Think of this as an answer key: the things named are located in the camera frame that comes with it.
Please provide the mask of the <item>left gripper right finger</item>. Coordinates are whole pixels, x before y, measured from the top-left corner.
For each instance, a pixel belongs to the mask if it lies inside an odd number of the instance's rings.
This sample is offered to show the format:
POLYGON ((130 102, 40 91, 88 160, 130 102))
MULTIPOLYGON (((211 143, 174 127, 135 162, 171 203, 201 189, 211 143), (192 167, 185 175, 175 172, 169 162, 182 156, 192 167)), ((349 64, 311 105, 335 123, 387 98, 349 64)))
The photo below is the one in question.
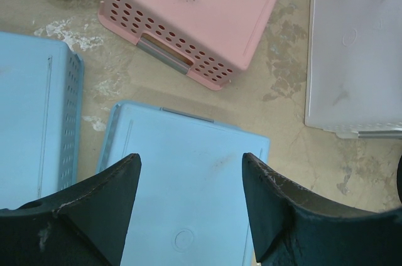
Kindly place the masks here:
POLYGON ((251 153, 242 182, 257 263, 401 265, 401 208, 374 213, 332 201, 251 153))

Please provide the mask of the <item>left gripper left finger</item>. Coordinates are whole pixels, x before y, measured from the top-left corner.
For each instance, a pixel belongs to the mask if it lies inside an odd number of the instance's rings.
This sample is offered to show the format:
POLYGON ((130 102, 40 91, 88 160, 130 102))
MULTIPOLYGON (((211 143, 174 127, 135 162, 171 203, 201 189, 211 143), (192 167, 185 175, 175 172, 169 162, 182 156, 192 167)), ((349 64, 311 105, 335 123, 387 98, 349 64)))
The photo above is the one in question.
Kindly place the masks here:
POLYGON ((141 172, 129 154, 57 193, 1 210, 1 265, 120 265, 141 172))

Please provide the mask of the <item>blue plastic basket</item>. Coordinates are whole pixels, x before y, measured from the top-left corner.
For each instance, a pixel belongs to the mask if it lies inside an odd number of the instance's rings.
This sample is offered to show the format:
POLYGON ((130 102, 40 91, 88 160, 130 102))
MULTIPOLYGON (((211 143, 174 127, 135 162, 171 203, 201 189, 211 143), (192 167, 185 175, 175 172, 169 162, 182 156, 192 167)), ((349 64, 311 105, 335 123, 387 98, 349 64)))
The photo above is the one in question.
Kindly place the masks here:
POLYGON ((1 208, 76 183, 83 84, 66 43, 1 33, 1 208))
POLYGON ((267 161, 269 139, 123 100, 110 113, 97 170, 136 153, 141 174, 123 265, 251 265, 242 156, 267 161))

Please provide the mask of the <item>large black plastic bin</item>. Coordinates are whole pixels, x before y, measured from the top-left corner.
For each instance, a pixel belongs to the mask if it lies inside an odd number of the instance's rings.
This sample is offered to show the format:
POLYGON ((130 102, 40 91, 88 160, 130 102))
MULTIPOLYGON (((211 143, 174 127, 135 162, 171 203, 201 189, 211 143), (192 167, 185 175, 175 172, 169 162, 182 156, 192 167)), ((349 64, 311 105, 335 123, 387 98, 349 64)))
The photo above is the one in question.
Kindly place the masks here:
POLYGON ((396 187, 400 202, 402 202, 402 157, 399 159, 397 172, 396 172, 396 187))

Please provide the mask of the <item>white plastic basket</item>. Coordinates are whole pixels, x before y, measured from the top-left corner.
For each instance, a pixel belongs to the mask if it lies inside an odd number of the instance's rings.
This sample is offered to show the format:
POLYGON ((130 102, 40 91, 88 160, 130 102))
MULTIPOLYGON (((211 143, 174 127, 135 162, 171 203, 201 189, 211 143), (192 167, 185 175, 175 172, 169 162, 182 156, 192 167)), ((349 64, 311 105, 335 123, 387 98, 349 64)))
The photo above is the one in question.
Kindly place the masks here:
POLYGON ((401 0, 310 0, 305 124, 401 137, 401 0))

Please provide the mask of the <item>pink plastic basket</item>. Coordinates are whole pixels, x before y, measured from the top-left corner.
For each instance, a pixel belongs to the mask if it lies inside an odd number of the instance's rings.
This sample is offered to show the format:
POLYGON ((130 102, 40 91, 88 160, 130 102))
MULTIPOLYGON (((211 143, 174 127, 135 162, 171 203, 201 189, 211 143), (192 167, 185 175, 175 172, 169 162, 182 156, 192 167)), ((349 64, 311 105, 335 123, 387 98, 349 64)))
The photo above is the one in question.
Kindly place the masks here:
POLYGON ((245 72, 276 0, 103 0, 100 23, 178 72, 220 90, 245 72))

